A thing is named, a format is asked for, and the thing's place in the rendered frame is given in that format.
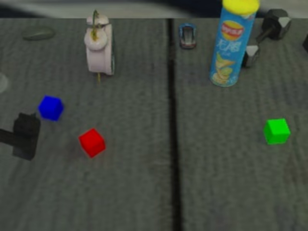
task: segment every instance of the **blue cube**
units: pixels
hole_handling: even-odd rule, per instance
[[[52,121],[58,121],[64,109],[61,99],[47,95],[38,107],[40,115]]]

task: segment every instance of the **gray wooden surface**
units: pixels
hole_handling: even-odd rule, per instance
[[[116,74],[98,84],[86,66],[85,20],[0,20],[10,80],[0,127],[12,129],[45,94],[65,106],[59,122],[42,120],[32,162],[0,143],[1,231],[170,230],[165,20],[112,23]],[[37,24],[56,37],[23,41],[20,30]],[[91,127],[107,146],[95,159],[77,140]]]
[[[208,80],[218,20],[176,20],[175,33],[183,22],[198,28],[198,48],[176,50],[185,230],[308,230],[307,20],[265,40],[256,66],[226,89]],[[290,140],[268,146],[265,122],[281,117]]]

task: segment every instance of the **white toy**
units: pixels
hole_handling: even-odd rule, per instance
[[[87,18],[87,29],[84,42],[87,51],[87,62],[90,72],[113,75],[115,72],[115,57],[113,51],[113,31],[109,19],[95,10],[92,17]]]

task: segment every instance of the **yellow lid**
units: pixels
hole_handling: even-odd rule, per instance
[[[259,0],[223,0],[223,7],[237,15],[249,15],[256,13],[260,7]]]

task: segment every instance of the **red cube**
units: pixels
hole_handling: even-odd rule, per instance
[[[79,142],[90,158],[106,149],[104,138],[94,128],[79,136]]]

